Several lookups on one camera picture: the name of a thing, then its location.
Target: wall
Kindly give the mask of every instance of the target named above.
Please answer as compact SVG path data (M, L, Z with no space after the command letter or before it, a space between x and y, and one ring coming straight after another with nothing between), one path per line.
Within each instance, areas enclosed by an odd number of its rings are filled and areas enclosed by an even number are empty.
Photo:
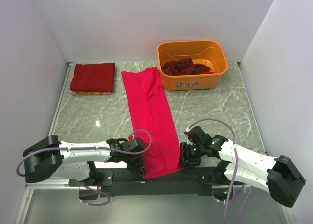
M0 217L13 223L23 150L48 134L66 62L32 0L0 0Z
M273 0L34 0L67 61L157 60L164 41L213 39L241 61Z
M313 223L313 0L275 0L241 63L265 148L289 156L307 183L293 213Z

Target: marble countertop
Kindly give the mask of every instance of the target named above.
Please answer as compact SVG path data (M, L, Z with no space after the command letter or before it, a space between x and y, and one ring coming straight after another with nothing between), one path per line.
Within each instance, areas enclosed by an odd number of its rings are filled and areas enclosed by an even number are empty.
M133 129L121 71L139 72L158 66L158 63L116 62L114 92L101 96L70 94L69 85L74 71L74 65L71 65L52 135L72 143L127 137ZM212 90L165 93L179 142L186 140L186 127L199 119L212 117L233 127L237 144L265 153L237 63L229 63L228 72ZM199 125L210 135L220 134L231 138L229 129L218 122L201 122ZM217 163L217 159L205 157L201 165L215 166Z

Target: brown cloth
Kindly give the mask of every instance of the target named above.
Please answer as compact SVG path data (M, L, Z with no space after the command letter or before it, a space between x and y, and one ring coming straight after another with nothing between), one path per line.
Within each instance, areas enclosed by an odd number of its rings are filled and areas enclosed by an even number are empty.
M210 70L204 64L194 64L191 58L167 61L162 67L163 73L168 76L199 75Z

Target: label on basket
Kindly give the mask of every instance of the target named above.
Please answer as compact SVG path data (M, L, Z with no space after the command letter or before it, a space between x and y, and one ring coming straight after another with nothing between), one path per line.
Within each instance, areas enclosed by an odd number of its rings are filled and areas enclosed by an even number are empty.
M197 86L198 84L197 83L183 83L183 82L180 82L180 83L177 83L177 87L187 87L187 86Z

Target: laundry basket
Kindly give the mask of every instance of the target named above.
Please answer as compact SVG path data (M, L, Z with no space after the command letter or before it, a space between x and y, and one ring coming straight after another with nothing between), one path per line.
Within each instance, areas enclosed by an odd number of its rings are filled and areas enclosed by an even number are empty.
M212 89L228 69L221 46L210 40L164 42L157 48L157 55L162 85L168 91ZM184 58L191 58L194 64L207 65L215 73L168 76L162 72L165 62Z

